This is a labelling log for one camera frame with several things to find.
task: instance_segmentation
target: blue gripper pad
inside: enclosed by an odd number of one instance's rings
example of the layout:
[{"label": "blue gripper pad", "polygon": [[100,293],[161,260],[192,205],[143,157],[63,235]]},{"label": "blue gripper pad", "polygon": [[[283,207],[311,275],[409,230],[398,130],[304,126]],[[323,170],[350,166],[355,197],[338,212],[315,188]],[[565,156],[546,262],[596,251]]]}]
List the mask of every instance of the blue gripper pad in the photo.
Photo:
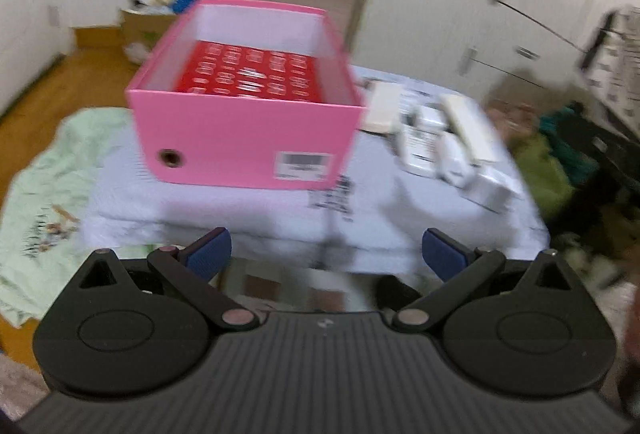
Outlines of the blue gripper pad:
[{"label": "blue gripper pad", "polygon": [[422,235],[422,258],[446,282],[471,264],[475,255],[439,229],[429,228]]},{"label": "blue gripper pad", "polygon": [[207,282],[221,271],[230,259],[231,234],[223,227],[207,233],[178,253],[178,261]]}]

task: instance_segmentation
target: white package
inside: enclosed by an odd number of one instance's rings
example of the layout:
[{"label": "white package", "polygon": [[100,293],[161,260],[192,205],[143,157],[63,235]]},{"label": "white package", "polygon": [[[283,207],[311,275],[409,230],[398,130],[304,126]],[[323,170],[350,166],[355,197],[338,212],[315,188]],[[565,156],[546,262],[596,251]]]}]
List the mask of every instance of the white package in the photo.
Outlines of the white package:
[{"label": "white package", "polygon": [[389,81],[371,81],[367,85],[367,114],[360,130],[389,134],[398,128],[402,85]]},{"label": "white package", "polygon": [[458,94],[442,94],[440,100],[451,126],[468,148],[472,163],[497,162],[495,133],[475,102]]},{"label": "white package", "polygon": [[454,187],[465,186],[474,175],[462,141],[450,132],[443,132],[436,140],[440,174]]},{"label": "white package", "polygon": [[417,176],[436,177],[436,134],[423,132],[411,125],[401,125],[396,136],[404,169]]},{"label": "white package", "polygon": [[447,119],[442,110],[420,105],[415,112],[415,126],[419,130],[439,134],[447,130]]},{"label": "white package", "polygon": [[462,196],[478,205],[504,213],[518,194],[514,179],[490,165],[482,165],[476,177],[462,190]]}]

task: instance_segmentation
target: white bedsheet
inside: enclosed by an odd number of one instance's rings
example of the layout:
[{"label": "white bedsheet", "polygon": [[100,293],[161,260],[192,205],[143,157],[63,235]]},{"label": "white bedsheet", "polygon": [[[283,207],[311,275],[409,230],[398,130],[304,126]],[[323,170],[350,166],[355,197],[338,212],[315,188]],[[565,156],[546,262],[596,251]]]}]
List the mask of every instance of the white bedsheet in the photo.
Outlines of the white bedsheet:
[{"label": "white bedsheet", "polygon": [[[359,76],[399,81],[407,96],[442,87],[355,67]],[[520,179],[497,147],[498,168]],[[352,273],[415,273],[423,267],[422,233],[437,227],[458,242],[533,259],[548,233],[525,188],[499,215],[459,196],[439,179],[402,170],[393,145],[358,133],[343,185],[331,192],[268,191],[177,185],[158,181],[141,157],[132,128],[104,161],[82,220],[89,247],[188,244],[216,226],[229,229],[233,255]]]}]

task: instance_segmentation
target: baseboard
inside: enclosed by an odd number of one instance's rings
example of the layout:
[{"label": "baseboard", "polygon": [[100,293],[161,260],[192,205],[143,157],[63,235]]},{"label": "baseboard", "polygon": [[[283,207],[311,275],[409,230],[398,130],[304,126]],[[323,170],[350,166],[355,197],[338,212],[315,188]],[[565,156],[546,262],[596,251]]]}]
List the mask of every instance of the baseboard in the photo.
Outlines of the baseboard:
[{"label": "baseboard", "polygon": [[2,111],[2,113],[0,114],[0,122],[2,121],[2,119],[9,114],[16,105],[18,105],[18,103],[22,100],[22,98],[24,98],[27,93],[40,81],[42,80],[42,78],[44,78],[45,76],[47,76],[52,70],[54,70],[56,67],[58,67],[62,61],[65,59],[65,55],[62,54],[61,52],[59,52],[56,56],[54,56],[51,61],[49,62],[49,64],[45,65],[42,70],[38,73],[38,75],[33,79],[33,81],[31,81],[31,83],[29,83],[27,86],[25,86],[25,88],[20,92],[20,94],[18,94],[9,105],[7,105],[6,109],[4,109],[4,111]]},{"label": "baseboard", "polygon": [[123,40],[120,26],[74,28],[74,34],[78,49],[122,47]]}]

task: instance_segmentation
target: cardboard box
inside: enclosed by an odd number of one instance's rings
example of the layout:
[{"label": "cardboard box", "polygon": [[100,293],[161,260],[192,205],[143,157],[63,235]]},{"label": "cardboard box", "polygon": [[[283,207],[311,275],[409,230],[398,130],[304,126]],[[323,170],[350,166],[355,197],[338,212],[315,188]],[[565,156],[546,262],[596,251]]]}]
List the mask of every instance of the cardboard box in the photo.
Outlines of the cardboard box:
[{"label": "cardboard box", "polygon": [[[201,41],[312,56],[324,102],[176,92]],[[226,74],[224,60],[210,81],[224,79],[216,76]],[[327,12],[255,0],[198,0],[126,94],[148,168],[162,181],[192,185],[331,188],[364,111]]]},{"label": "cardboard box", "polygon": [[121,13],[124,45],[140,42],[148,51],[156,46],[178,18],[178,15],[145,15],[125,10]]}]

